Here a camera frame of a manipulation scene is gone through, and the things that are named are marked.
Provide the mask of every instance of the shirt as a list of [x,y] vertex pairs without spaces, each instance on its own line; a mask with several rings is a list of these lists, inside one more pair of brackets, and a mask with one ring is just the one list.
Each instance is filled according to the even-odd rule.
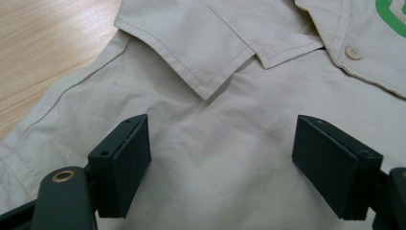
[[146,113],[152,161],[127,218],[98,218],[100,229],[371,229],[373,212],[338,219],[291,153],[304,114],[382,153],[384,172],[406,165],[405,37],[377,8],[124,0],[96,61],[0,143],[0,213]]

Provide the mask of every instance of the button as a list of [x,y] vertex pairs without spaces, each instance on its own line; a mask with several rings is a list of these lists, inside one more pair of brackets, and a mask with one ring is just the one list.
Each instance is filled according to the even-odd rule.
[[358,60],[362,58],[361,52],[357,48],[352,46],[346,47],[346,56],[347,58],[352,60]]

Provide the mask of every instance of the brass insert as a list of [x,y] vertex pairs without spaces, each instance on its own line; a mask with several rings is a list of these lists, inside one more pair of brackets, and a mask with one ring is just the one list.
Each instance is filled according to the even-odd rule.
[[73,171],[62,171],[60,173],[55,174],[52,177],[52,181],[54,181],[56,183],[64,182],[64,181],[71,179],[74,176],[75,176],[75,172],[73,172]]

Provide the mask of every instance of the wooden surface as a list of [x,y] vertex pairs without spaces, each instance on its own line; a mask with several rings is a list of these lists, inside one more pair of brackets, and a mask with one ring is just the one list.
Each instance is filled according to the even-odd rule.
[[88,66],[117,28],[121,0],[0,1],[0,140],[47,88]]

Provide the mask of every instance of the wooden table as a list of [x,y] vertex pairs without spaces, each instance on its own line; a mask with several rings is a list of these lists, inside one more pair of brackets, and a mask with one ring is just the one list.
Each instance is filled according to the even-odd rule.
[[0,140],[47,88],[88,66],[117,28],[121,0],[0,1]]

